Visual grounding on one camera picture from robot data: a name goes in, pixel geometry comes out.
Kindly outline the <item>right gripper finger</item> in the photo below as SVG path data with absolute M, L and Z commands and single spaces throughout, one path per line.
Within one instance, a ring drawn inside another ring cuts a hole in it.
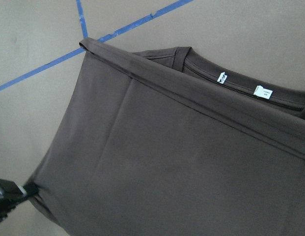
M 29 200 L 38 192 L 39 189 L 34 183 L 20 186 L 13 181 L 0 179 L 0 221 L 6 219 L 8 213 L 17 205 Z

